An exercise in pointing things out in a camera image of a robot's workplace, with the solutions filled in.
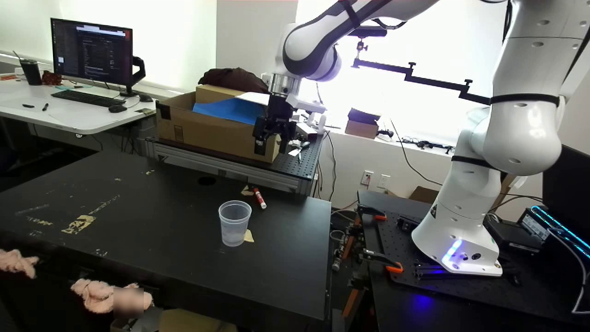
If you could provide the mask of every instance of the clear plastic cup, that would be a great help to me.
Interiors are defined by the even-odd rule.
[[[250,203],[233,199],[220,205],[222,242],[228,247],[239,247],[244,243],[244,234],[251,220],[253,208]]]

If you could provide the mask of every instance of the computer monitor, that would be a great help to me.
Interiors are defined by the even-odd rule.
[[[552,218],[590,243],[590,155],[563,146],[558,162],[545,172],[543,203]]]
[[[54,72],[133,85],[133,30],[52,18]]]

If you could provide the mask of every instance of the white table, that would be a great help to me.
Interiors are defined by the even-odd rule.
[[[97,135],[156,114],[154,103],[139,96],[126,100],[128,111],[110,113],[108,107],[54,98],[65,87],[30,87],[27,81],[0,81],[0,116],[62,129],[74,135]],[[82,92],[117,98],[119,90],[86,87]]]

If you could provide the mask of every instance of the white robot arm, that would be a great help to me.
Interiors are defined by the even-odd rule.
[[[438,0],[340,0],[294,28],[283,44],[288,76],[336,76],[336,41],[377,17],[410,20]],[[508,0],[508,30],[495,92],[482,120],[462,131],[452,170],[414,243],[447,271],[500,277],[500,249],[484,218],[500,196],[502,172],[534,175],[561,155],[558,137],[563,85],[589,42],[587,0]]]

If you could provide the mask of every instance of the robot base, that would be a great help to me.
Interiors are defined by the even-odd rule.
[[[414,243],[449,273],[502,277],[500,249],[484,225],[436,220],[438,207],[412,232]]]

